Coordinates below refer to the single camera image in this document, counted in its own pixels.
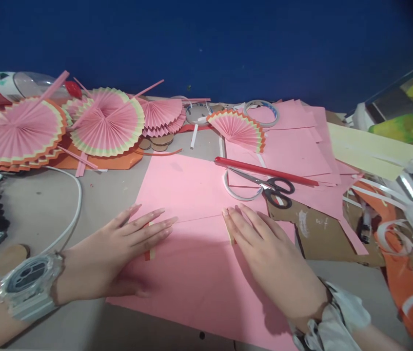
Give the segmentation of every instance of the plastic bottle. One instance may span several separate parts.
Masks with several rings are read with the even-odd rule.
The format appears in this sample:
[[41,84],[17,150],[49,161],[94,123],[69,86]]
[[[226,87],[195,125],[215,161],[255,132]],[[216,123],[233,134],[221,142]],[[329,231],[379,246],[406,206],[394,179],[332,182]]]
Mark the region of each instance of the plastic bottle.
[[[34,72],[0,72],[0,106],[11,105],[23,98],[40,96],[55,78]],[[67,81],[51,97],[58,105],[68,99],[81,98],[81,89],[73,81]]]

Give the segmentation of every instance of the watch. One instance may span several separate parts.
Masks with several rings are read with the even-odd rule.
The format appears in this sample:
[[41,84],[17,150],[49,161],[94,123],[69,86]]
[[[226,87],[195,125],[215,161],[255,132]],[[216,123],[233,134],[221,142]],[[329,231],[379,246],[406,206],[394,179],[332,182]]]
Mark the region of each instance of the watch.
[[14,318],[33,322],[53,311],[52,286],[63,269],[59,253],[28,258],[1,281],[0,303],[8,304]]

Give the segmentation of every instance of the scissors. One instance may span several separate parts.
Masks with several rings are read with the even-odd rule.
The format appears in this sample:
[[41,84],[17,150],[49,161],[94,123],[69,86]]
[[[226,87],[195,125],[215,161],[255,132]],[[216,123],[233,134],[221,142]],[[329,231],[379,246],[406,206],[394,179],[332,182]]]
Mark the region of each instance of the scissors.
[[[285,178],[270,178],[267,181],[266,180],[261,180],[258,178],[255,178],[247,173],[243,173],[237,168],[234,167],[228,167],[231,171],[237,173],[239,176],[244,177],[245,179],[248,179],[249,181],[254,182],[255,184],[258,184],[263,188],[263,193],[265,195],[265,198],[275,207],[278,207],[280,209],[288,209],[293,205],[293,202],[290,198],[288,198],[285,194],[292,194],[295,191],[294,185],[288,181]],[[285,183],[288,187],[289,190],[284,189],[280,187],[279,185],[276,184],[276,182],[283,182]],[[278,198],[282,200],[284,203],[281,205],[278,201]]]

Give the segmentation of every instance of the gray table surface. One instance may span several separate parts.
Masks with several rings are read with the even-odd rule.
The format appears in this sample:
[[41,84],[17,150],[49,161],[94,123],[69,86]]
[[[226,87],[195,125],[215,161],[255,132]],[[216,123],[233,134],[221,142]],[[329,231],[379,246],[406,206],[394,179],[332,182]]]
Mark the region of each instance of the gray table surface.
[[[218,155],[217,135],[198,133],[195,149],[191,133],[176,135],[169,151],[213,160]],[[78,224],[69,237],[72,246],[92,234],[135,202],[150,157],[133,169],[106,173],[86,171],[80,178],[83,203]],[[66,228],[76,208],[77,188],[70,177],[37,170],[24,179],[8,178],[3,203],[11,220],[10,237],[0,246],[25,243],[32,253],[46,248]],[[309,261],[314,271],[360,296],[373,323],[393,339],[413,349],[413,340],[397,318],[396,307],[382,273],[355,263]],[[103,299],[64,306],[17,337],[11,349],[37,350],[258,350],[259,348],[206,333],[174,322],[104,303]]]

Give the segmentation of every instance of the scissor handle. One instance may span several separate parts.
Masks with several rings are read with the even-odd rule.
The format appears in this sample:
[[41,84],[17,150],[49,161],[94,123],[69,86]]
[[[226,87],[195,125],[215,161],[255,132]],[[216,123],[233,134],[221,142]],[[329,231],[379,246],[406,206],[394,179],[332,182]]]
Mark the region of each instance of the scissor handle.
[[[280,191],[265,189],[264,192],[265,192],[265,197],[267,198],[267,200],[271,202],[271,204],[273,204],[273,206],[275,207],[285,210],[285,209],[290,208],[293,205],[293,201]],[[283,205],[280,205],[278,200],[275,200],[272,195],[276,196],[277,198],[279,197],[281,200],[283,200]]]
[[[276,182],[283,182],[283,183],[285,183],[285,184],[289,187],[289,190],[280,187],[278,184],[276,184]],[[292,194],[293,192],[295,192],[294,184],[291,183],[290,181],[288,181],[286,178],[270,178],[270,179],[268,179],[268,183],[270,183],[271,185],[273,185],[276,190],[278,190],[278,191],[280,191],[280,192],[282,192],[282,193]]]

